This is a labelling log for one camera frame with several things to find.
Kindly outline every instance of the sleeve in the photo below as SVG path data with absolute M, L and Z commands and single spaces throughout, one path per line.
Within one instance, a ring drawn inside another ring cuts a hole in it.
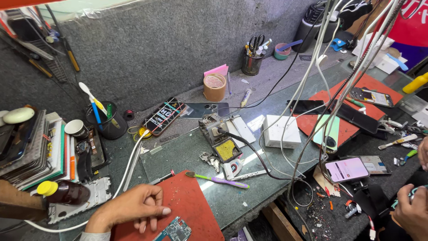
M 109 241 L 111 232 L 105 233 L 87 233 L 82 232 L 80 241 Z

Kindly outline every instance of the fingernail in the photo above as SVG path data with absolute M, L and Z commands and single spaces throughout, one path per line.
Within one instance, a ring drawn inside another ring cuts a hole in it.
M 169 208 L 164 208 L 163 211 L 162 211 L 162 215 L 167 215 L 167 214 L 170 214 L 170 213 L 171 213 L 171 209 L 169 209 Z

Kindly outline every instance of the scissors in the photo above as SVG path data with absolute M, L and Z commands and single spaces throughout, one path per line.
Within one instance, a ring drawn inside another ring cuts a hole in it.
M 250 51 L 253 54 L 256 54 L 256 51 L 259 49 L 259 46 L 261 46 L 264 42 L 265 36 L 263 34 L 261 34 L 258 38 L 254 36 L 250 39 L 250 45 L 248 47 L 250 48 Z

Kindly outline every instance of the purple green toothbrush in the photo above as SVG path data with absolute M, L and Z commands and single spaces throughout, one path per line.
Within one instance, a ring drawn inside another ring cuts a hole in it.
M 207 179 L 213 182 L 217 182 L 217 183 L 226 183 L 235 187 L 240 187 L 240 188 L 250 188 L 249 185 L 245 184 L 245 183 L 241 183 L 241 182 L 237 182 L 237 181 L 228 181 L 226 179 L 222 179 L 222 178 L 216 178 L 216 177 L 206 177 L 206 176 L 201 176 L 196 174 L 195 172 L 186 172 L 186 175 L 191 177 L 191 178 L 203 178 L 203 179 Z

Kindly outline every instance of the gray carpet wall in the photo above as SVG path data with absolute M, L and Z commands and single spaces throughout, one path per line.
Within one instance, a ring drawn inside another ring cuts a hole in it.
M 203 72 L 227 64 L 241 68 L 252 36 L 274 46 L 291 42 L 314 0 L 142 0 L 61 24 L 81 71 L 76 74 L 99 100 L 120 112 L 140 111 L 203 84 Z M 33 104 L 65 118 L 81 111 L 51 80 L 0 41 L 0 109 Z M 68 59 L 68 77 L 75 82 Z M 83 106 L 70 84 L 60 84 Z

